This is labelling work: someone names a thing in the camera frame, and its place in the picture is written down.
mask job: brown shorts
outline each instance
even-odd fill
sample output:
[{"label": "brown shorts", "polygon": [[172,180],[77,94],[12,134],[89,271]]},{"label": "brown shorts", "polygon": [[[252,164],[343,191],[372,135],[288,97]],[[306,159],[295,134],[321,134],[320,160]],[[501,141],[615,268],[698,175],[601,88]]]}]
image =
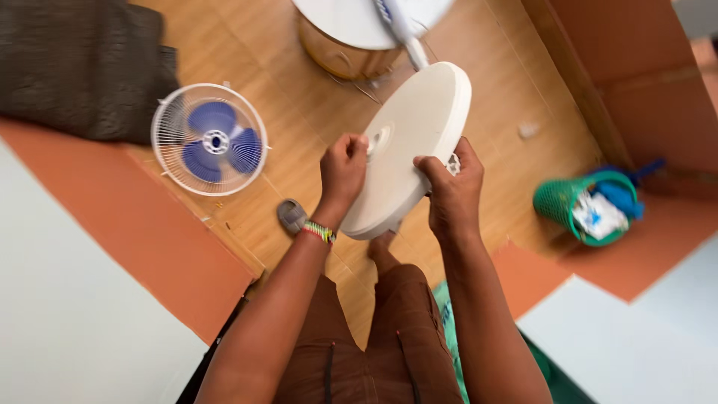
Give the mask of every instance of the brown shorts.
[{"label": "brown shorts", "polygon": [[363,352],[349,331],[336,284],[319,278],[275,403],[327,403],[327,392],[339,404],[463,403],[424,273],[400,265],[380,277],[375,290]]}]

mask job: green trash basket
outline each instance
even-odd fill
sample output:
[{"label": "green trash basket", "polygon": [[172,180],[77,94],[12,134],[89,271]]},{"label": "green trash basket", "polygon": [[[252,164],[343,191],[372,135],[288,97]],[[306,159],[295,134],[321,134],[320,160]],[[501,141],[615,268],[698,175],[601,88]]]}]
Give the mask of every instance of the green trash basket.
[{"label": "green trash basket", "polygon": [[[571,180],[550,180],[542,183],[533,194],[533,208],[536,209],[538,214],[561,224],[573,232],[576,238],[588,246],[600,247],[611,244],[618,240],[627,229],[616,230],[603,239],[596,240],[593,236],[586,234],[582,229],[577,229],[574,225],[572,209],[579,194],[598,181],[611,181],[615,185],[629,190],[634,201],[638,200],[635,188],[628,177],[615,171],[601,171]],[[632,221],[632,219],[628,219],[629,228]]]}]

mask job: leg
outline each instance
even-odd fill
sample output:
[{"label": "leg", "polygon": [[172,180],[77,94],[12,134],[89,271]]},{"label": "leg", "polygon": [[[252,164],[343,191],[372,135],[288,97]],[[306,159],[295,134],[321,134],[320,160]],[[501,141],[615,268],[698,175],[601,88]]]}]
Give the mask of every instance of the leg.
[{"label": "leg", "polygon": [[362,383],[365,369],[358,364],[365,361],[364,353],[349,331],[337,297],[337,286],[322,275],[274,402],[323,403],[327,363],[331,364],[332,398],[361,397],[365,393]]},{"label": "leg", "polygon": [[417,266],[388,251],[392,239],[385,233],[370,244],[379,281],[367,355],[379,398],[413,403],[413,378],[423,404],[463,403],[434,296]]}]

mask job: fan head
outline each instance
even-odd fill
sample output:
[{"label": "fan head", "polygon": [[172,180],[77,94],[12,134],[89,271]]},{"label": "fan head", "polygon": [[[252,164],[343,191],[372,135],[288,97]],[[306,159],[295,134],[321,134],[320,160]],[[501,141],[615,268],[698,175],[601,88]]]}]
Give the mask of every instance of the fan head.
[{"label": "fan head", "polygon": [[202,195],[246,187],[266,159],[266,133],[244,97],[216,84],[180,88],[160,101],[152,147],[167,174]]}]

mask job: person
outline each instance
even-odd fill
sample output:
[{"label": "person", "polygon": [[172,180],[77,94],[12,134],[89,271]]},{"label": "person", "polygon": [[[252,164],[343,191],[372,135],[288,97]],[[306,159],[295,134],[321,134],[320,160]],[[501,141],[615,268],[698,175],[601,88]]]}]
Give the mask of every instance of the person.
[{"label": "person", "polygon": [[[368,140],[344,134],[320,163],[322,197],[309,226],[336,232],[364,183]],[[482,243],[483,166],[463,137],[453,177],[435,157],[414,165],[432,184],[429,227],[441,246],[472,403],[551,403]],[[370,242],[376,309],[366,351],[355,344],[322,274],[330,237],[299,232],[264,290],[223,337],[197,395],[218,403],[463,403],[437,305],[421,270]]]}]

